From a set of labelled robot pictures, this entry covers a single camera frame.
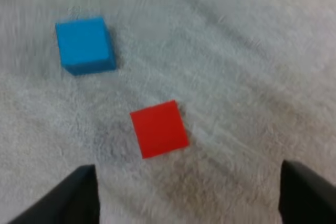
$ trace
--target cube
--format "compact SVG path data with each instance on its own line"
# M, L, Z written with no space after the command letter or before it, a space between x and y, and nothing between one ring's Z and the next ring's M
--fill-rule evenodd
M189 145L175 101L131 112L131 119L143 158Z
M61 65L74 76L116 68L112 41L103 18L56 24Z

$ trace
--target blue cube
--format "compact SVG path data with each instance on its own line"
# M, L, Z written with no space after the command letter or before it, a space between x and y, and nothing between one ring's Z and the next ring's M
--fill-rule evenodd
M74 76L116 69L109 31L102 18L56 24L61 65Z

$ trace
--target block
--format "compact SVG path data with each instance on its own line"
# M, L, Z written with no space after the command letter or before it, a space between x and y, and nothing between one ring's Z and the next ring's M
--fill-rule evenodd
M102 18L56 24L61 65L74 76L116 68L109 31Z
M154 157L189 145L175 101L130 114L143 158Z

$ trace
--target white carpet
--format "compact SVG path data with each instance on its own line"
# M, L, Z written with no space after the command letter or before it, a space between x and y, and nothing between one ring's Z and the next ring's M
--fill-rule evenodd
M102 15L119 69L61 69ZM336 182L335 0L0 0L0 223L95 163L101 223L279 223L279 169ZM142 160L129 112L176 99L191 146Z

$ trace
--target black object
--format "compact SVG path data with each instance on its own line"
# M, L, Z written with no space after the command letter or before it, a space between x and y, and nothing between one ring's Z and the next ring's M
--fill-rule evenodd
M86 165L9 224L98 224L99 217L96 169Z
M336 223L336 188L306 166L284 161L279 211L284 224Z

